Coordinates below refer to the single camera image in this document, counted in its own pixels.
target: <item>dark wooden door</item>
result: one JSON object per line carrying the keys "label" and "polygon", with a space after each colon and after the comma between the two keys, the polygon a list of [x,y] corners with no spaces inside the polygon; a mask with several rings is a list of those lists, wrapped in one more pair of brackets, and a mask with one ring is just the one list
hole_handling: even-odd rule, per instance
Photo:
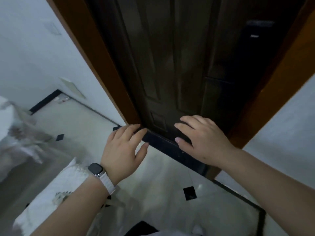
{"label": "dark wooden door", "polygon": [[86,0],[143,124],[183,115],[227,133],[304,0]]}

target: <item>wall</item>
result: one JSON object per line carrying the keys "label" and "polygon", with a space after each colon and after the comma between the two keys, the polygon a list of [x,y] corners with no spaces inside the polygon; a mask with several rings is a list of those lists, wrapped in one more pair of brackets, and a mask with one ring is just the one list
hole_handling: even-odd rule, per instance
{"label": "wall", "polygon": [[[244,150],[284,174],[315,188],[315,74],[247,143]],[[219,182],[254,198],[225,172]],[[267,218],[265,235],[286,235]]]}
{"label": "wall", "polygon": [[[61,35],[45,27],[52,21]],[[74,95],[67,78],[85,95]],[[56,89],[125,125],[46,0],[0,0],[0,95],[30,109]]]}

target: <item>wooden door frame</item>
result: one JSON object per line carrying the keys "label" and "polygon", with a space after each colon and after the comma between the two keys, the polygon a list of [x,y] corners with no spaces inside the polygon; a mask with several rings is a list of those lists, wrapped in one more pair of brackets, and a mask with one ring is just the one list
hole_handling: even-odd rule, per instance
{"label": "wooden door frame", "polygon": [[[141,123],[85,0],[47,2],[124,121]],[[309,51],[299,53],[299,62],[294,58],[299,46],[310,38],[315,39],[315,32],[311,31],[311,24],[315,23],[314,10],[315,0],[306,0],[251,100],[228,134],[236,147],[243,148],[314,74],[315,43],[310,44]],[[220,171],[211,167],[206,177],[214,179]]]}

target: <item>watch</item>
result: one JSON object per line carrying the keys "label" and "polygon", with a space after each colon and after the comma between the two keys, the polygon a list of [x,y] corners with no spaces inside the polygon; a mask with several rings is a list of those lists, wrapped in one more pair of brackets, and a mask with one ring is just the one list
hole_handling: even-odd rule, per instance
{"label": "watch", "polygon": [[112,194],[115,191],[115,186],[106,174],[105,169],[100,164],[92,163],[88,166],[88,169],[93,175],[101,180],[109,194]]}

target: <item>floor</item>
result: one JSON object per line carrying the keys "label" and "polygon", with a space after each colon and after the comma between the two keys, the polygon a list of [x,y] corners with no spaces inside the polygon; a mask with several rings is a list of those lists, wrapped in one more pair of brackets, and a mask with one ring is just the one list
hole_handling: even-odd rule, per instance
{"label": "floor", "polygon": [[[67,156],[78,157],[84,164],[100,161],[107,137],[116,127],[72,99],[64,103],[52,101],[34,117],[37,125],[54,139],[64,134],[58,137],[59,141],[51,143],[56,149]],[[34,198],[34,194],[38,194],[69,161],[70,158],[63,155],[47,159],[43,165],[51,165],[49,169],[41,170],[42,177],[32,179],[29,187],[2,201],[6,207],[0,216],[7,220],[0,220],[0,228],[1,224],[10,222],[8,218],[12,220],[18,216],[26,202]],[[0,184],[0,194],[4,185],[11,184]],[[111,206],[104,209],[101,235],[124,235],[141,220],[158,230],[174,229],[189,234],[192,227],[199,224],[207,235],[249,236],[255,235],[258,211],[149,146],[140,167],[119,183],[112,195]]]}

